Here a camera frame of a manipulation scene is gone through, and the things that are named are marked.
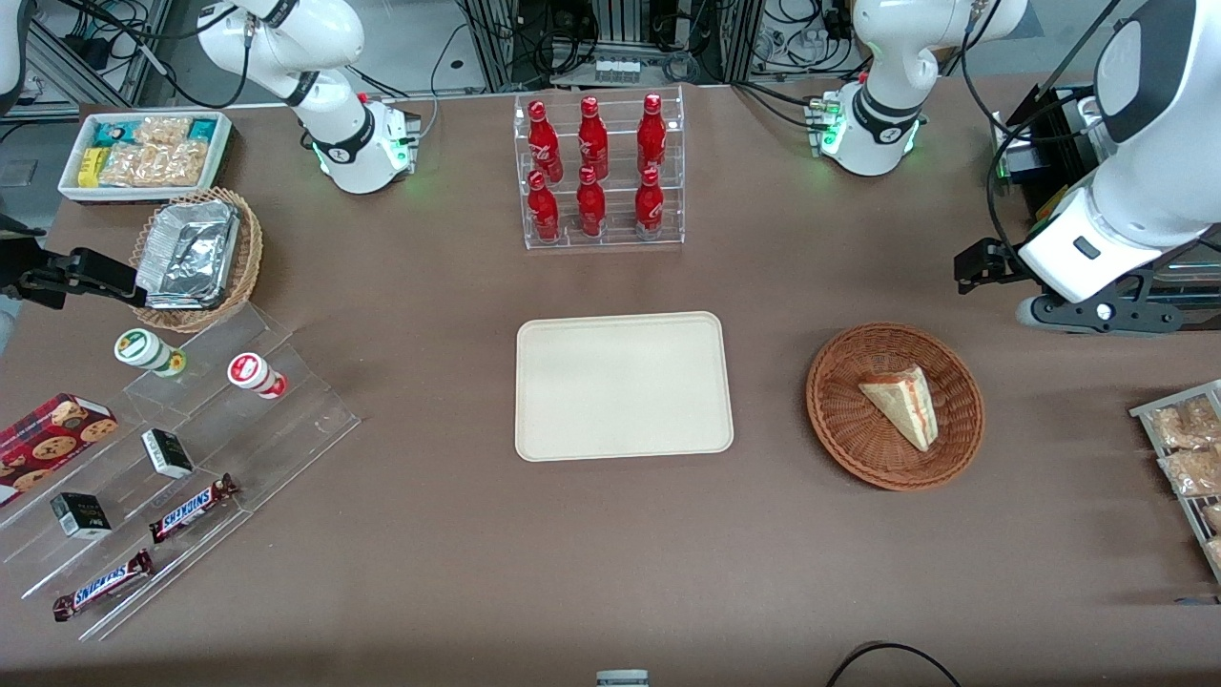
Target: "red cookie box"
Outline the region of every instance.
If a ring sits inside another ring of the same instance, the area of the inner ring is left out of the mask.
[[[0,506],[117,428],[110,409],[68,394],[38,406],[0,432]]]

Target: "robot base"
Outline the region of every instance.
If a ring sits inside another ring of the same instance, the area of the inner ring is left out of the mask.
[[[366,103],[374,115],[374,134],[350,162],[327,160],[315,145],[322,171],[348,193],[372,193],[397,178],[415,172],[420,149],[420,120],[407,120],[402,110],[383,103]]]
[[[912,124],[906,138],[878,143],[852,113],[852,98],[860,88],[860,83],[849,83],[839,90],[828,90],[823,94],[823,109],[806,107],[807,123],[828,127],[810,132],[810,148],[816,157],[830,157],[852,173],[884,174],[899,166],[899,160],[916,144],[919,122]]]

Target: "aluminum foil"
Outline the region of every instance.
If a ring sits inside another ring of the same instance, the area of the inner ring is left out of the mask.
[[[170,205],[153,218],[136,284],[148,306],[211,309],[225,300],[242,212],[223,200]]]

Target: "sandwich slice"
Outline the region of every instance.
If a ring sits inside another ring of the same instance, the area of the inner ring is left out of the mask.
[[[902,372],[868,375],[860,384],[864,394],[912,447],[921,451],[937,441],[937,416],[928,381],[919,366]]]

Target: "cookie box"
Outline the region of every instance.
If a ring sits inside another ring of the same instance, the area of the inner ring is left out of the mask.
[[[0,432],[0,506],[117,428],[115,415],[105,406],[59,394]]]
[[[194,120],[212,120],[216,122],[216,128],[212,129],[212,137],[208,144],[208,156],[204,157],[204,168],[199,174],[199,182],[195,185],[164,185],[154,188],[81,185],[77,179],[77,174],[81,171],[82,162],[85,161],[85,151],[94,144],[94,135],[98,131],[98,126],[139,120],[150,115],[192,117]],[[68,154],[68,161],[63,165],[63,173],[60,176],[59,184],[60,193],[65,198],[76,200],[81,204],[95,204],[154,203],[186,195],[195,190],[206,190],[212,187],[217,173],[220,173],[231,129],[232,123],[230,122],[230,118],[222,112],[214,110],[148,110],[139,112],[107,112],[89,115],[83,122],[81,122],[81,131],[77,133],[76,143],[72,145],[72,153]]]

